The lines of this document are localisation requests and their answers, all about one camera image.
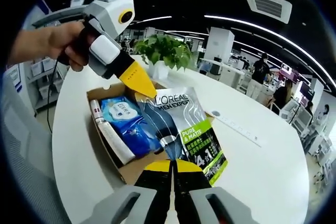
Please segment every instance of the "power strip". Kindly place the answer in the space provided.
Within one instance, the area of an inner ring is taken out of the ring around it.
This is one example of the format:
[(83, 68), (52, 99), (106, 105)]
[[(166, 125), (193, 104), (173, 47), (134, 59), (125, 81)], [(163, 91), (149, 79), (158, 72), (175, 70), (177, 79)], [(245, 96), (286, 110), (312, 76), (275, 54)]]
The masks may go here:
[(232, 121), (229, 118), (226, 118), (225, 116), (222, 116), (219, 112), (217, 111), (207, 111), (206, 113), (210, 114), (211, 116), (213, 116), (214, 118), (220, 120), (222, 123), (224, 123), (225, 125), (227, 125), (228, 127), (230, 127), (231, 129), (235, 130), (236, 132), (238, 132), (240, 135), (246, 137), (247, 139), (251, 140), (253, 143), (255, 143), (256, 145), (258, 145), (259, 147), (262, 147), (263, 142), (260, 138), (258, 138), (255, 134), (253, 134), (252, 132), (242, 128), (239, 124), (237, 124), (236, 122)]

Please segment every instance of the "green leaves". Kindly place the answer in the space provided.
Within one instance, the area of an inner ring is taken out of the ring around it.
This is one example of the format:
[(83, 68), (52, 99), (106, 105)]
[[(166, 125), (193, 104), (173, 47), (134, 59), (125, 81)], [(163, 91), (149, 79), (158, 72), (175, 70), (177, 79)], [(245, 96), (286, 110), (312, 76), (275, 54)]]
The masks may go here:
[(142, 54), (143, 61), (146, 57), (153, 63), (163, 60), (171, 69), (174, 66), (179, 70), (188, 66), (192, 53), (186, 43), (176, 40), (168, 35), (155, 34), (146, 40), (139, 41), (135, 47), (136, 53)]

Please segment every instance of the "potted plant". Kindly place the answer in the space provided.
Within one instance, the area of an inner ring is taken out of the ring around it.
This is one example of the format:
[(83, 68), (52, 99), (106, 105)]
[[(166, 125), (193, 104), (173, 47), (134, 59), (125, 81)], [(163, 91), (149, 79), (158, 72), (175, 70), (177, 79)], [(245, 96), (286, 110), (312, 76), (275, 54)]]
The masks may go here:
[(149, 64), (149, 75), (154, 79), (167, 78), (168, 67), (173, 69), (176, 66), (177, 70), (185, 70), (192, 56), (186, 43), (168, 35), (158, 34), (138, 41), (134, 52), (141, 54), (142, 60)]

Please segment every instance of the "blue wipes package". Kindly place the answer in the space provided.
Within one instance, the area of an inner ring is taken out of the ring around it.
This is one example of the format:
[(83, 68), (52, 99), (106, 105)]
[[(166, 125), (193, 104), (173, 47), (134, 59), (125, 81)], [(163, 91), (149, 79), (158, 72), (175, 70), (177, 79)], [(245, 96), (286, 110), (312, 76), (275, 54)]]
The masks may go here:
[(125, 129), (122, 132), (122, 139), (137, 157), (156, 151), (161, 147), (159, 140), (157, 140), (144, 118), (136, 120), (128, 129)]
[(140, 109), (126, 97), (115, 97), (101, 101), (105, 121), (120, 130), (127, 124), (142, 117)]
[(126, 97), (102, 100), (101, 111), (105, 121), (111, 123), (135, 156), (144, 156), (161, 147), (141, 115), (139, 107)]

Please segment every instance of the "hand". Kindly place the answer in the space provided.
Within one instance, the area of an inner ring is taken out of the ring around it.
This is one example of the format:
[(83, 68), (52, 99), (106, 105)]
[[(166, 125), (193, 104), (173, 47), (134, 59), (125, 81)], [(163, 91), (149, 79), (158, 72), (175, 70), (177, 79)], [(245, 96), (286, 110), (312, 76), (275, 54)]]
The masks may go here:
[[(53, 27), (48, 44), (49, 44), (49, 57), (57, 59), (57, 57), (65, 51), (69, 56), (69, 64), (74, 71), (81, 71), (83, 66), (88, 64), (87, 56), (83, 56), (74, 51), (71, 43), (77, 39), (80, 32), (83, 30), (84, 25), (82, 22), (70, 22), (60, 26)], [(88, 44), (92, 44), (93, 37), (88, 37)]]

